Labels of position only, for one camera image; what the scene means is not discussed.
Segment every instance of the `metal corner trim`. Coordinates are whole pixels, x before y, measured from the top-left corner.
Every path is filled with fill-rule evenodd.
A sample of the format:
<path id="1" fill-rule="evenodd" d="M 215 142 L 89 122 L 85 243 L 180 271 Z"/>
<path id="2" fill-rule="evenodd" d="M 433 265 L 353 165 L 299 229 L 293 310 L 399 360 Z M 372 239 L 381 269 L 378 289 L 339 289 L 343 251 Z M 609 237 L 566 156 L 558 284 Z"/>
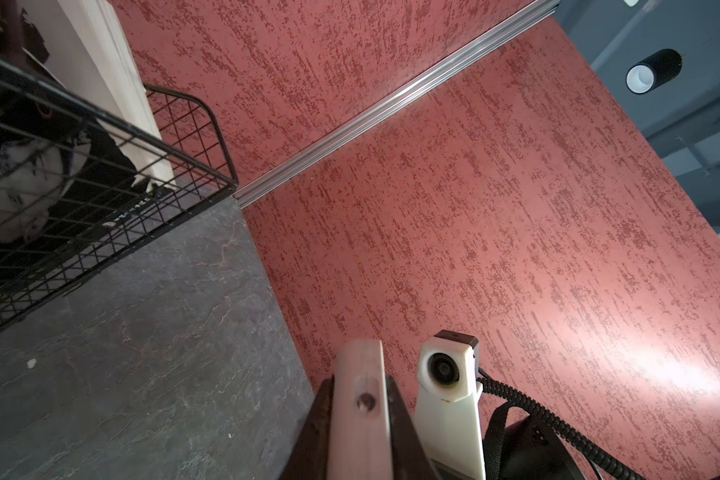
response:
<path id="1" fill-rule="evenodd" d="M 334 151 L 423 97 L 485 55 L 554 13 L 560 0 L 534 0 L 502 23 L 432 65 L 351 120 L 234 193 L 245 208 Z"/>

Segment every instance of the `coiled cable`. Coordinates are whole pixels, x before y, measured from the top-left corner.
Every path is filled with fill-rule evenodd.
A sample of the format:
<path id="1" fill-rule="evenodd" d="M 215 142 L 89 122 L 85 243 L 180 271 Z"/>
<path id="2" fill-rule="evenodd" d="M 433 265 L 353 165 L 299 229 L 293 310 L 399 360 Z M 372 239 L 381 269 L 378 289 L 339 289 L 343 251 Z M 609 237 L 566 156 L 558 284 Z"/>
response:
<path id="1" fill-rule="evenodd" d="M 589 461 L 616 478 L 616 480 L 645 480 L 639 473 L 616 460 L 587 437 L 581 435 L 576 428 L 568 425 L 562 418 L 550 412 L 536 400 L 506 383 L 491 379 L 485 370 L 478 368 L 478 371 L 483 376 L 483 378 L 478 378 L 478 381 L 483 384 L 483 393 L 504 398 L 513 406 L 522 408 L 532 417 L 546 423 L 557 435 L 584 454 Z"/>

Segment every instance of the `black nylon strap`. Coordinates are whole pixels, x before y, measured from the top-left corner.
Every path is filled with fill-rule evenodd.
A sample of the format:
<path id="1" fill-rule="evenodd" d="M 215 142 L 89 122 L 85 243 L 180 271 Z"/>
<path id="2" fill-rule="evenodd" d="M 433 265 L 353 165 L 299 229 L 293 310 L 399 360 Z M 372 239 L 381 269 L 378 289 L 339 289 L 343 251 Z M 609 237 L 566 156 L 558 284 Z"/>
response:
<path id="1" fill-rule="evenodd" d="M 488 422 L 488 430 L 483 439 L 483 458 L 485 459 L 486 480 L 499 480 L 501 470 L 501 449 L 504 446 L 504 429 L 507 426 L 507 414 L 514 404 L 506 402 L 494 410 Z"/>

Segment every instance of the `textured wall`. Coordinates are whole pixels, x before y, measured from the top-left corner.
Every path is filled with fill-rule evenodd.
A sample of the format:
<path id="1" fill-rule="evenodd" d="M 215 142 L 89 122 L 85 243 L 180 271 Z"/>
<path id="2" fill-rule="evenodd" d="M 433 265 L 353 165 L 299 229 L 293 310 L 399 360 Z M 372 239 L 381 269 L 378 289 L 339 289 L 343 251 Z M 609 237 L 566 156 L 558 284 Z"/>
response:
<path id="1" fill-rule="evenodd" d="M 241 186 L 530 0 L 112 0 L 145 82 L 204 99 Z"/>
<path id="2" fill-rule="evenodd" d="M 648 478 L 720 473 L 720 241 L 554 20 L 245 215 L 314 386 L 375 337 L 412 403 L 460 330 Z"/>
<path id="3" fill-rule="evenodd" d="M 276 478 L 311 402 L 228 199 L 0 334 L 0 479 Z"/>

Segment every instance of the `wire grid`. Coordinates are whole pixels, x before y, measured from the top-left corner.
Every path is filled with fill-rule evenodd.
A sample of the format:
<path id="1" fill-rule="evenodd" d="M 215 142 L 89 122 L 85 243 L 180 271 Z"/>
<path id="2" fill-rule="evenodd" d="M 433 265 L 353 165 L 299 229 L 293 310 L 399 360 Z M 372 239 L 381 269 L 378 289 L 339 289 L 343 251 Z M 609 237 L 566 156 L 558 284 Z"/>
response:
<path id="1" fill-rule="evenodd" d="M 145 89 L 164 141 L 0 58 L 0 331 L 237 187 L 207 105 Z"/>

